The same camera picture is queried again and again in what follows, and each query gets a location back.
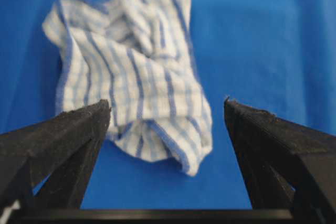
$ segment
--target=checkered cloth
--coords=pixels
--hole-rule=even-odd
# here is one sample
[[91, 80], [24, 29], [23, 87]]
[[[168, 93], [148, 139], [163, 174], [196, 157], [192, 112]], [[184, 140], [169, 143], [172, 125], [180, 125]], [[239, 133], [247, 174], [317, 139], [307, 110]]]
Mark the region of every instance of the checkered cloth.
[[107, 99], [109, 140], [145, 161], [174, 157], [195, 175], [212, 150], [212, 119], [190, 9], [191, 0], [58, 0], [43, 23], [63, 62], [57, 113]]

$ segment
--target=blue background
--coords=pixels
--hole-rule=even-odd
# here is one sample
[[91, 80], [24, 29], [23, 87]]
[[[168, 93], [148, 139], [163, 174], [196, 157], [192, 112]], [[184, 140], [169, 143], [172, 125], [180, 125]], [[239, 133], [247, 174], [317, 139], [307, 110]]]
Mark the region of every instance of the blue background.
[[[41, 23], [55, 0], [0, 1], [0, 133], [54, 116], [61, 62]], [[227, 95], [336, 134], [334, 0], [192, 0], [214, 151], [191, 178], [105, 142], [83, 208], [250, 208], [223, 122]]]

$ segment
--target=white cloth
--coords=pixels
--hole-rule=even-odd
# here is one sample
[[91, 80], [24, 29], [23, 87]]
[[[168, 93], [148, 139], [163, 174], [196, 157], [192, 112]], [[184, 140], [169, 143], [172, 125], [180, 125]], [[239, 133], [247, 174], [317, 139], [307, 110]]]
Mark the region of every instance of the white cloth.
[[57, 113], [107, 99], [107, 138], [195, 175], [212, 150], [211, 111], [189, 34], [191, 0], [58, 0], [43, 29], [60, 48]]

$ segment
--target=black bar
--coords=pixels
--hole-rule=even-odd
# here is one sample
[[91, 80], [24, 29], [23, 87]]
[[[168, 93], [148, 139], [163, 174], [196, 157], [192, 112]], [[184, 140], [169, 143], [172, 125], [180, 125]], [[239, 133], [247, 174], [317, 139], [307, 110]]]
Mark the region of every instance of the black bar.
[[29, 210], [16, 211], [9, 223], [55, 223], [59, 221], [99, 223], [162, 220], [215, 220], [221, 223], [316, 223], [294, 219], [287, 209], [277, 210]]

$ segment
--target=black plastic part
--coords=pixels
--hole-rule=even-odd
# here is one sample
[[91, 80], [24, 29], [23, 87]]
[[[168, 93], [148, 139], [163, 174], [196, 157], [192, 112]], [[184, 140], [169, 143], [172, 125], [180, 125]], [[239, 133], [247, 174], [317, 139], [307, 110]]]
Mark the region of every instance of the black plastic part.
[[0, 135], [0, 206], [21, 199], [33, 207], [31, 188], [51, 174], [37, 206], [78, 208], [109, 122], [109, 104], [101, 100]]
[[235, 101], [226, 100], [224, 108], [253, 207], [293, 203], [288, 182], [296, 189], [293, 212], [311, 213], [321, 222], [334, 223], [336, 137]]
[[[40, 183], [84, 143], [107, 129], [109, 105], [100, 101], [82, 109], [64, 112], [42, 123], [0, 135], [0, 156], [28, 156], [31, 186]], [[94, 114], [99, 114], [93, 121]]]
[[[89, 141], [48, 178], [35, 196], [38, 208], [80, 207], [110, 120], [107, 102], [94, 105], [87, 113], [90, 114], [91, 125], [82, 125], [76, 131], [78, 137]], [[90, 131], [86, 136], [80, 133], [87, 132], [84, 128]]]
[[0, 215], [2, 209], [19, 199], [23, 207], [33, 205], [26, 157], [0, 156]]

